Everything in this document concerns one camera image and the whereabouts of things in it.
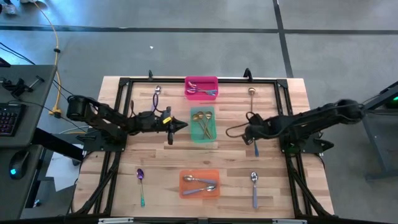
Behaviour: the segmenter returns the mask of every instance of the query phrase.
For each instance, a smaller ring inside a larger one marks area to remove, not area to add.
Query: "wooden tabletop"
[[[104,77],[99,102],[114,105],[119,78]],[[288,84],[293,112],[309,110],[304,80],[291,78],[288,79]],[[219,84],[220,93],[215,101],[187,101],[181,83],[135,83],[131,99],[134,100],[136,113],[150,110],[152,95],[157,85],[162,86],[158,108],[164,110],[166,106],[171,106],[172,115],[184,122],[190,122],[192,106],[214,106],[217,140],[212,143],[194,144],[190,139],[189,127],[175,134],[172,146],[167,144],[165,133],[140,133],[137,136],[129,136],[119,165],[112,216],[294,217],[285,158],[280,152],[278,140],[258,140],[260,156],[255,157],[253,145],[247,146],[241,138],[229,138],[225,135],[228,127],[247,122],[245,114],[250,110],[249,87],[256,89],[253,111],[263,118],[277,115],[272,85]],[[243,129],[244,127],[233,131],[232,134],[241,134]],[[75,191],[75,210],[81,208],[97,187],[103,157],[104,152],[94,152],[85,159]],[[320,159],[311,154],[303,154],[303,164],[308,188],[325,210],[333,213],[325,171]],[[145,172],[145,208],[140,206],[140,184],[136,177],[138,168]],[[220,172],[220,197],[207,200],[181,199],[178,194],[180,171],[209,168],[218,169]],[[249,178],[252,171],[259,175],[257,210],[252,207],[252,182]],[[103,205],[107,194],[108,188],[105,188]],[[304,211],[300,190],[298,195],[300,208]]]

